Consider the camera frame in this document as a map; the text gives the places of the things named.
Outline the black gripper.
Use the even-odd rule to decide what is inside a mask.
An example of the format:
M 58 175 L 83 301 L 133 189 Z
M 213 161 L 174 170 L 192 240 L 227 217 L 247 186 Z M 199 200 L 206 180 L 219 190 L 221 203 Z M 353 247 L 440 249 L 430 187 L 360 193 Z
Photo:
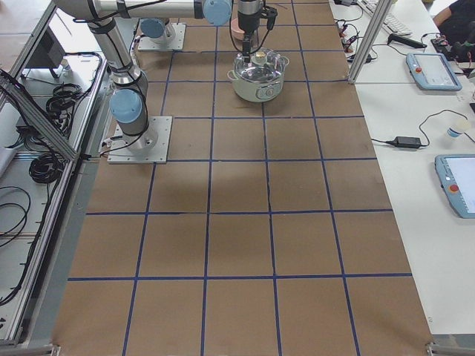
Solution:
M 261 19 L 266 20 L 266 29 L 273 30 L 278 10 L 260 0 L 237 1 L 238 27 L 244 32 L 242 41 L 242 56 L 245 62 L 250 61 L 251 34 L 259 27 Z

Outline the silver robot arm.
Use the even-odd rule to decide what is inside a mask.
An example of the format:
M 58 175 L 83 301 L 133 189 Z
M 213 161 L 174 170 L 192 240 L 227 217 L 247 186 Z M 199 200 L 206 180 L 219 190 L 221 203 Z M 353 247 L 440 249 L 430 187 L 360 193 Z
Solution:
M 172 52 L 183 50 L 186 23 L 175 23 L 155 18 L 142 19 L 140 31 L 138 51 Z
M 252 55 L 252 37 L 261 20 L 272 30 L 278 11 L 264 1 L 56 1 L 56 6 L 85 23 L 99 44 L 114 83 L 110 111 L 122 130 L 126 148 L 141 151 L 152 148 L 157 132 L 151 128 L 146 93 L 148 80 L 140 66 L 131 58 L 130 49 L 119 33 L 116 19 L 157 19 L 177 17 L 205 19 L 221 26 L 230 21 L 232 8 L 237 7 L 238 27 L 243 31 L 240 52 L 246 61 Z

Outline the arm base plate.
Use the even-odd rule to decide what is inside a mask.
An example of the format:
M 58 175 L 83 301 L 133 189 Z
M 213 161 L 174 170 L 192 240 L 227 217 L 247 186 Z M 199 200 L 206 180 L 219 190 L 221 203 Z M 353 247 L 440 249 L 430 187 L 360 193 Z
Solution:
M 111 143 L 107 161 L 111 164 L 167 163 L 173 118 L 150 116 L 148 129 L 141 137 L 127 136 L 116 124 L 114 134 L 120 139 Z
M 141 52 L 182 51 L 186 34 L 185 23 L 168 23 L 161 37 L 143 36 L 138 44 Z

